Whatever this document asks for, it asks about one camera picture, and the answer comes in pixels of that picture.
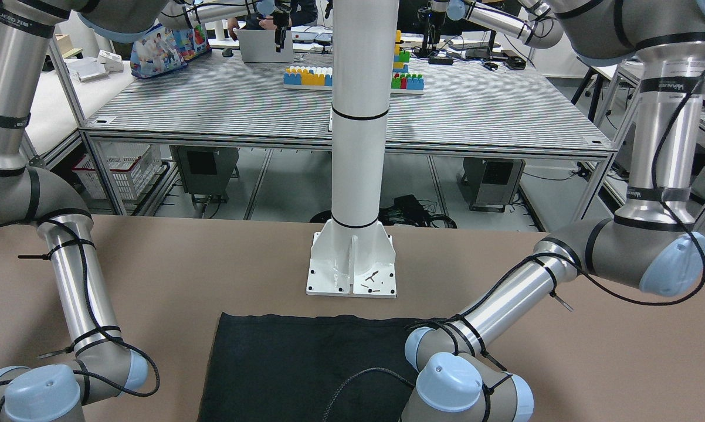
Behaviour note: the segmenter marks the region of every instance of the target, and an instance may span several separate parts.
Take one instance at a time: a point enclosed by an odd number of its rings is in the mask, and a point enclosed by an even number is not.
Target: tan tabletop
[[[393,227],[398,299],[352,299],[304,293],[318,228],[312,224],[95,220],[93,235],[124,338],[157,361],[162,389],[146,399],[122,396],[87,406],[88,421],[195,420],[221,312],[450,316],[543,236]],[[69,342],[50,264],[15,258],[44,252],[32,228],[0,230],[0,368],[37,366],[34,356]],[[620,302],[582,278],[558,293],[575,312],[548,298],[489,346],[533,388],[532,420],[705,421],[705,288],[663,309]]]

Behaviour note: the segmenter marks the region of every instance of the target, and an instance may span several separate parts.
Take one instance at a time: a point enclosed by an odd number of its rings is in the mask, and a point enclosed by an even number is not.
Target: crate
[[[162,166],[162,155],[157,145],[110,144],[101,145],[108,160],[114,183],[124,200],[136,200]],[[105,190],[94,168],[92,157],[85,154],[73,171],[94,199],[105,199]]]

